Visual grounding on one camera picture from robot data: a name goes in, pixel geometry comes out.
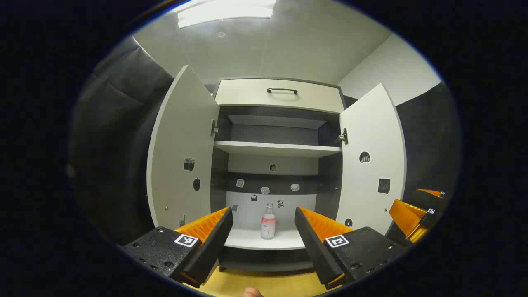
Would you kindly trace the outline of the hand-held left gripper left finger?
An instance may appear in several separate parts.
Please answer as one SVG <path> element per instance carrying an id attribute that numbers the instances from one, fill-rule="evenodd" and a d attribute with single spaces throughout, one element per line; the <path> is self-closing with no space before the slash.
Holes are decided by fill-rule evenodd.
<path id="1" fill-rule="evenodd" d="M 224 207 L 175 230 L 157 227 L 121 248 L 144 267 L 198 289 L 219 265 L 232 226 L 232 209 Z"/>

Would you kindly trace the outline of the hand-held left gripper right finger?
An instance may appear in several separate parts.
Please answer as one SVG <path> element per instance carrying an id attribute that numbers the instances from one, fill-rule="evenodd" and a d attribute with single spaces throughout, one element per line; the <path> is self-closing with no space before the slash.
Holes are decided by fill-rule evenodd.
<path id="1" fill-rule="evenodd" d="M 366 278 L 406 251 L 371 227 L 352 229 L 305 207 L 296 207 L 295 226 L 326 289 Z"/>

